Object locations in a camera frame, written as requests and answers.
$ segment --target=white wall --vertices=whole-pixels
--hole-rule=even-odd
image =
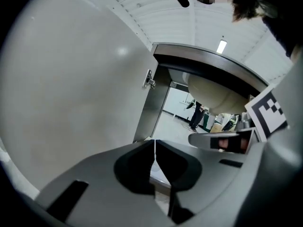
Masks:
[[[186,109],[188,104],[185,102],[191,102],[192,100],[193,97],[189,93],[171,87],[163,109],[182,118],[191,120],[195,108],[191,107],[190,109]]]

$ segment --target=gray plastic panel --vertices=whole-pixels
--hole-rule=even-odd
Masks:
[[[296,125],[302,125],[303,123],[302,77],[303,52],[290,72],[288,72],[279,85],[272,90],[273,95],[285,114],[288,125],[291,127],[296,127]]]
[[[257,177],[237,226],[296,226],[302,221],[303,128],[285,129],[266,143]]]
[[[195,186],[188,191],[177,193],[181,206],[195,214],[212,203],[241,170],[241,168],[223,165],[219,161],[229,159],[243,163],[247,157],[243,154],[202,150],[166,140],[163,142],[196,157],[202,164],[202,174]]]
[[[264,143],[253,145],[239,173],[226,189],[207,208],[180,226],[233,226],[256,177],[263,148]]]
[[[157,206],[154,196],[130,192],[114,174],[116,160],[146,143],[138,142],[81,161],[48,184],[36,202],[47,208],[74,180],[89,183],[66,223],[75,227],[172,226]]]

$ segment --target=door hinge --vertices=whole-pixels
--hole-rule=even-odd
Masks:
[[[142,87],[145,89],[148,85],[150,85],[152,89],[155,89],[156,87],[156,82],[152,79],[152,71],[150,69],[147,71]]]

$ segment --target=floor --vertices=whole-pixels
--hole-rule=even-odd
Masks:
[[[170,140],[175,143],[191,146],[188,142],[188,136],[193,132],[187,126],[187,122],[176,117],[174,118],[169,113],[162,112],[152,138],[156,140]],[[200,127],[197,128],[197,131],[199,133],[207,133]]]

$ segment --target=person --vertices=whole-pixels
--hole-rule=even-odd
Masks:
[[[218,142],[218,148],[224,149],[226,152],[242,153],[245,154],[249,140],[242,138],[241,136],[231,138],[220,138]]]
[[[262,17],[287,57],[296,62],[302,49],[301,0],[232,0],[232,5],[233,21]]]
[[[188,125],[189,130],[192,131],[193,133],[198,133],[196,127],[198,126],[201,119],[203,118],[204,112],[205,112],[204,106],[202,106],[202,104],[200,104],[199,102],[196,102],[196,109],[194,115],[191,118],[191,121]]]

